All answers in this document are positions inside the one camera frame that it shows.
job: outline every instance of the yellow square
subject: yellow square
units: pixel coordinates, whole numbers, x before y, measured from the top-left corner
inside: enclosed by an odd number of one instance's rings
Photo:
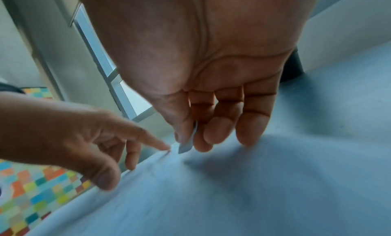
[[[66,203],[67,201],[68,201],[67,195],[61,196],[61,197],[59,197],[59,198],[57,199],[57,202],[58,202],[59,204],[64,204],[64,203]]]
[[[19,231],[21,231],[22,229],[24,229],[25,227],[27,227],[27,224],[25,221],[20,221],[16,224],[14,224],[11,229],[14,233],[18,233]]]
[[[26,192],[29,192],[29,191],[32,191],[34,189],[37,188],[37,185],[35,184],[34,181],[30,182],[30,183],[27,183],[25,185],[23,185],[23,189],[26,191]]]
[[[39,210],[41,210],[41,209],[43,209],[45,207],[46,207],[46,202],[45,201],[40,201],[39,203],[34,205],[34,210],[35,211],[39,211]]]
[[[66,176],[68,177],[68,178],[72,178],[73,176],[75,176],[77,173],[75,173],[74,171],[68,171],[68,172],[66,172]]]
[[[84,189],[87,189],[88,187],[91,186],[91,181],[87,180],[86,182],[84,182],[84,183],[82,184],[82,186],[83,186]]]
[[[54,193],[57,193],[57,192],[59,192],[59,191],[62,191],[62,186],[61,186],[61,184],[58,184],[58,185],[53,186],[52,191],[53,191]]]

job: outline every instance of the palm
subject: palm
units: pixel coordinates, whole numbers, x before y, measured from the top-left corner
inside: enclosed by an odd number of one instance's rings
[[[263,133],[314,0],[82,1],[122,78],[207,151]]]

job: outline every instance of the small metallic object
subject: small metallic object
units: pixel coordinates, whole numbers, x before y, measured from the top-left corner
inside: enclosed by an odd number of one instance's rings
[[[178,154],[183,154],[191,150],[191,148],[193,147],[193,139],[194,139],[194,134],[197,131],[197,127],[198,127],[198,122],[195,123],[193,133],[190,139],[187,141],[187,143],[179,145]]]

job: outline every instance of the window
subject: window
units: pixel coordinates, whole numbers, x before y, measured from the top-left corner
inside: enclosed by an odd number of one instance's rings
[[[115,64],[100,43],[82,4],[79,6],[73,24],[90,49],[94,61],[124,117],[141,121],[155,113],[151,104],[126,85],[119,76]]]

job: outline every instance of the skin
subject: skin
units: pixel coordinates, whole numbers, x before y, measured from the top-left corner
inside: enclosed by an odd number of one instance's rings
[[[124,81],[179,142],[255,144],[316,0],[81,0]]]
[[[169,150],[164,142],[110,111],[0,92],[0,158],[55,165],[81,173],[103,190],[119,182],[118,167],[136,168],[141,144]]]

